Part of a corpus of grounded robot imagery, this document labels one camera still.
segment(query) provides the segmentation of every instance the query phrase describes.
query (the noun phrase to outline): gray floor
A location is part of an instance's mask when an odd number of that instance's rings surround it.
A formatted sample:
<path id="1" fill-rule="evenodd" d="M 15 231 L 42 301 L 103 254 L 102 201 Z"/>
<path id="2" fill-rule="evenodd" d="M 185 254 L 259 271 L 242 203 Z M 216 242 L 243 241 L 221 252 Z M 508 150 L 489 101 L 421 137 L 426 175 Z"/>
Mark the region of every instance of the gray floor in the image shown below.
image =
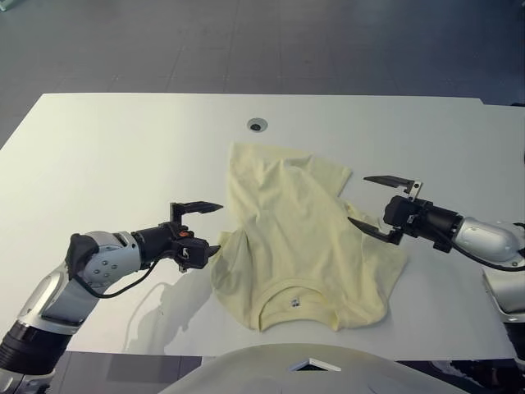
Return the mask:
<path id="1" fill-rule="evenodd" d="M 0 147 L 46 92 L 523 103 L 520 2 L 18 0 L 0 14 Z M 67 353 L 52 392 L 156 392 L 199 363 Z"/>
<path id="2" fill-rule="evenodd" d="M 200 365 L 201 357 L 66 352 L 48 394 L 157 394 Z"/>

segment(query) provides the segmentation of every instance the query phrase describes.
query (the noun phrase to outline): cream t-shirt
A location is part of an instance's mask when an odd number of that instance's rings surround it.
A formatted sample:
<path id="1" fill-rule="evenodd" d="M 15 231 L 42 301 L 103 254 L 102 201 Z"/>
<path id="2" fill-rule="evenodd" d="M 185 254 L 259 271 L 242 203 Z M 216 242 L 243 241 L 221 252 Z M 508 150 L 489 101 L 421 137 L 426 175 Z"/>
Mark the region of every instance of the cream t-shirt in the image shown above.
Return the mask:
<path id="1" fill-rule="evenodd" d="M 221 234 L 212 286 L 240 323 L 265 330 L 312 319 L 339 330 L 385 316 L 406 257 L 348 220 L 377 224 L 339 199 L 347 167 L 293 149 L 234 144 L 228 175 L 239 229 Z"/>

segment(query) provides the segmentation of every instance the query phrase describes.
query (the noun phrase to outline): yellow t-shirt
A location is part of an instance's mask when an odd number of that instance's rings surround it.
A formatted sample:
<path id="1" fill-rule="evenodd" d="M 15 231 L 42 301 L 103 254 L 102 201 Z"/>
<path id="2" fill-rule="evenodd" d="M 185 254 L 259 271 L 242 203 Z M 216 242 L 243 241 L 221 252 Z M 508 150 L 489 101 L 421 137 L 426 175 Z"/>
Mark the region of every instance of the yellow t-shirt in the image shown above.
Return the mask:
<path id="1" fill-rule="evenodd" d="M 348 220 L 376 224 L 338 198 L 349 175 L 297 150 L 233 145 L 229 206 L 240 227 L 221 234 L 212 286 L 240 323 L 312 319 L 339 330 L 385 316 L 406 257 Z"/>

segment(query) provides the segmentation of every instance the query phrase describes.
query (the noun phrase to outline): table surface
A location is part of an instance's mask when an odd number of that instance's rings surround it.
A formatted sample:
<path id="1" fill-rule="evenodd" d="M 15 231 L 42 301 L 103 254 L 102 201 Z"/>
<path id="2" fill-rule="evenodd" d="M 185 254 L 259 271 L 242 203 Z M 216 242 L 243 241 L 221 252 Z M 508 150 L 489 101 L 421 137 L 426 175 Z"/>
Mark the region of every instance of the table surface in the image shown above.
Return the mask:
<path id="1" fill-rule="evenodd" d="M 421 198 L 465 216 L 523 220 L 524 116 L 523 108 L 474 98 L 45 94 L 0 150 L 0 332 L 64 259 L 70 234 L 151 227 L 168 219 L 171 201 L 225 204 L 236 141 L 303 149 L 351 167 L 342 196 L 372 215 L 382 216 L 396 191 L 362 178 L 391 174 L 423 181 Z M 253 117 L 268 129 L 250 132 Z M 235 229 L 227 207 L 185 222 L 210 243 Z M 251 332 L 221 307 L 208 270 L 181 275 L 163 260 L 134 290 L 101 300 L 69 349 L 220 355 L 312 342 L 396 360 L 513 355 L 480 266 L 425 240 L 405 237 L 401 247 L 409 263 L 390 312 L 368 328 L 333 332 L 297 321 Z"/>

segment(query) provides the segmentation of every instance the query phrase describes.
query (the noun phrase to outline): black cable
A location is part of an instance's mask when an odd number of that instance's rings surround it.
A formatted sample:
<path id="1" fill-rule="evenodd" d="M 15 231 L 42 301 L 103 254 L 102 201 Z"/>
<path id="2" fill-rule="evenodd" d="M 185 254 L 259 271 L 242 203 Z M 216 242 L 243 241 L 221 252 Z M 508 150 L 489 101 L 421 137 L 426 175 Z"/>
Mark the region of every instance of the black cable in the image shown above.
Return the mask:
<path id="1" fill-rule="evenodd" d="M 457 245 L 454 241 L 452 241 L 448 236 L 446 236 L 439 228 L 436 226 L 433 226 L 430 223 L 426 223 L 426 226 L 429 226 L 434 233 L 447 245 L 452 247 L 452 249 L 457 250 L 460 254 L 463 256 L 468 257 L 471 260 L 474 260 L 475 262 L 484 265 L 488 268 L 497 269 L 499 271 L 507 271 L 509 273 L 518 273 L 520 271 L 525 271 L 525 266 L 523 267 L 503 267 L 497 264 L 489 263 L 488 261 L 484 259 L 480 259 L 479 257 L 475 256 L 474 254 L 471 254 L 467 252 L 465 249 L 463 249 L 461 246 Z"/>
<path id="2" fill-rule="evenodd" d="M 114 298 L 116 296 L 119 296 L 120 294 L 122 294 L 123 292 L 125 291 L 128 291 L 130 288 L 132 287 L 135 287 L 137 286 L 139 283 L 141 283 L 144 279 L 146 279 L 149 274 L 153 271 L 153 269 L 157 266 L 157 263 L 161 260 L 161 259 L 164 259 L 165 257 L 168 257 L 167 254 L 165 255 L 161 255 L 159 256 L 152 264 L 151 266 L 148 268 L 148 271 L 139 279 L 137 279 L 135 282 L 131 283 L 130 285 L 126 286 L 126 287 L 123 287 L 122 289 L 120 289 L 119 291 L 115 291 L 114 293 L 111 293 L 111 294 L 100 294 L 100 293 L 97 293 L 95 290 L 93 290 L 93 288 L 88 285 L 84 279 L 82 279 L 81 277 L 77 275 L 75 275 L 73 278 L 90 294 L 92 295 L 93 297 L 96 297 L 96 298 L 101 298 L 101 299 L 107 299 L 107 298 Z"/>

